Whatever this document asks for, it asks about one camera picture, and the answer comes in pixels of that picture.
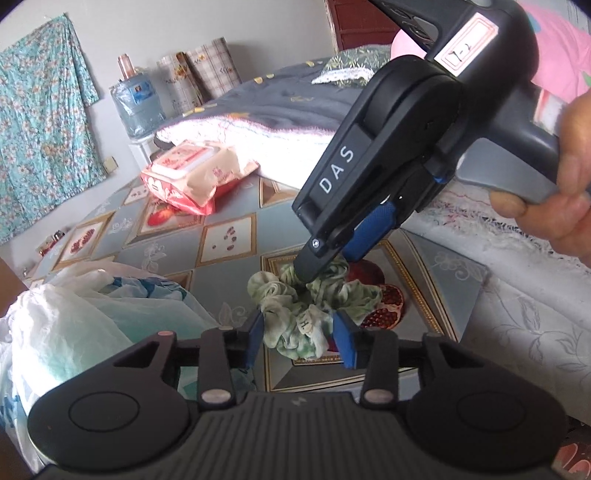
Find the wallpaper roll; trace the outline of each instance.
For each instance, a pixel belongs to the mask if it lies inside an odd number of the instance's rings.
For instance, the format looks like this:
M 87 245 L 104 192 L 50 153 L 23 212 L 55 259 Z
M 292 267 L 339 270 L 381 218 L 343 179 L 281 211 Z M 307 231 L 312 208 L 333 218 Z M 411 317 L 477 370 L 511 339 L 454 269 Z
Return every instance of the wallpaper roll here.
M 223 37 L 185 55 L 193 73 L 199 77 L 212 99 L 242 83 Z
M 168 86 L 177 115 L 203 104 L 203 94 L 183 52 L 167 55 L 156 63 Z

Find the finger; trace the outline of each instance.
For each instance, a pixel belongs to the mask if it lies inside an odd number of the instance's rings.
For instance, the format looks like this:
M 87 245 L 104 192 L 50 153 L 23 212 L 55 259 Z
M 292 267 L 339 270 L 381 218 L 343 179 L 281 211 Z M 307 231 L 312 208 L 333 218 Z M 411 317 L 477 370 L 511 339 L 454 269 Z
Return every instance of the finger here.
M 591 183 L 591 91 L 574 100 L 560 121 L 558 188 L 565 195 L 582 193 Z
M 591 260 L 591 212 L 568 235 L 551 242 L 556 253 Z
M 504 218 L 516 218 L 524 215 L 527 205 L 519 197 L 505 192 L 491 192 L 491 206 Z
M 557 194 L 541 205 L 528 205 L 527 211 L 515 221 L 525 233 L 555 240 L 572 232 L 590 206 L 591 199 L 587 193 L 576 197 Z
M 581 263 L 583 265 L 591 268 L 591 255 L 587 255 L 586 257 L 581 257 L 581 258 L 579 258 L 579 260 L 581 260 Z

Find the gray blanket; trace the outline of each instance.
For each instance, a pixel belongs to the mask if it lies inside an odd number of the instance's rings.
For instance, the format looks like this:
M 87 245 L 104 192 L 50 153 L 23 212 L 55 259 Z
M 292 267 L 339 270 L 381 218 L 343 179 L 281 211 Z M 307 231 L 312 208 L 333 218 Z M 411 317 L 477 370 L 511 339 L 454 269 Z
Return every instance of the gray blanket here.
M 277 130 L 318 128 L 336 131 L 359 96 L 361 89 L 339 88 L 331 84 L 312 85 L 327 59 L 313 66 L 300 63 L 283 68 L 272 78 L 260 77 L 245 82 L 220 98 L 209 102 L 216 106 L 185 118 L 168 121 L 163 128 L 188 119 L 247 113 L 252 122 Z

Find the blue gripper pad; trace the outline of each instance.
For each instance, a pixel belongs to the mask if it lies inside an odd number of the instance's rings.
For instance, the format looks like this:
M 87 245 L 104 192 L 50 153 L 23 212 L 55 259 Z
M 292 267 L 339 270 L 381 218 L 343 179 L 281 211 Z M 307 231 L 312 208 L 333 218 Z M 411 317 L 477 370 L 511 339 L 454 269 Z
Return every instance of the blue gripper pad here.
M 248 349 L 246 350 L 246 368 L 252 368 L 254 366 L 264 333 L 265 319 L 262 312 L 259 312 L 256 322 L 249 332 Z
M 392 202 L 378 205 L 361 222 L 353 233 L 353 238 L 343 248 L 342 254 L 347 262 L 358 262 L 380 242 L 386 234 L 396 227 L 396 207 Z
M 339 355 L 345 368 L 355 368 L 357 351 L 353 342 L 353 333 L 347 328 L 339 312 L 333 313 L 333 339 L 339 349 Z

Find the round pad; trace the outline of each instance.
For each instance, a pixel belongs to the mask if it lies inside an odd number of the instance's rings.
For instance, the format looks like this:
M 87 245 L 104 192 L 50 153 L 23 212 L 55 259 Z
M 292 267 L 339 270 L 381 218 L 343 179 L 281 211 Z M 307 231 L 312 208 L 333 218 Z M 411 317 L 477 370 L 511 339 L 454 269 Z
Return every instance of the round pad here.
M 82 430 L 114 432 L 133 422 L 138 413 L 139 404 L 129 395 L 98 392 L 76 400 L 70 418 Z
M 154 460 L 189 425 L 184 398 L 146 369 L 80 375 L 31 409 L 33 445 L 62 468 L 113 472 Z
M 560 404 L 501 368 L 450 368 L 416 394 L 407 421 L 444 463 L 481 473 L 550 465 L 566 434 Z

